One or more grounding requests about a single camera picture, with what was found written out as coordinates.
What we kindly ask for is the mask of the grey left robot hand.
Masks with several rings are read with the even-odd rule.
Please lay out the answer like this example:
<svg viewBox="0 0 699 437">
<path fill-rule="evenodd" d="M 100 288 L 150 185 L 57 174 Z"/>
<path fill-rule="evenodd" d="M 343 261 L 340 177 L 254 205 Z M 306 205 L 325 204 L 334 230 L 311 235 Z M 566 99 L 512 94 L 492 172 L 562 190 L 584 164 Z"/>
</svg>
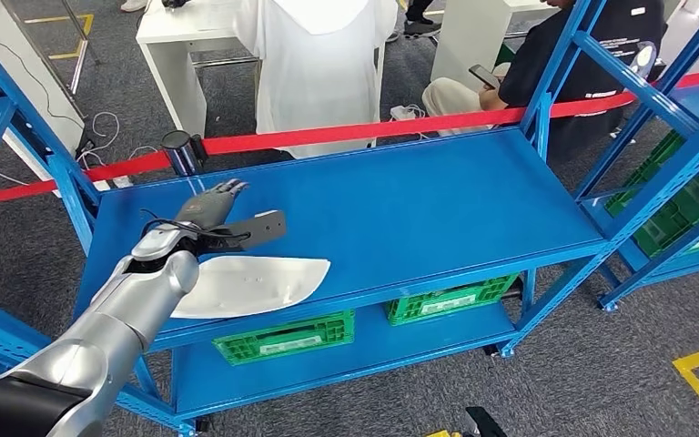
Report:
<svg viewBox="0 0 699 437">
<path fill-rule="evenodd" d="M 200 229 L 211 229 L 225 223 L 238 194 L 248 182 L 237 178 L 222 182 L 188 199 L 175 220 L 189 222 Z"/>
</svg>

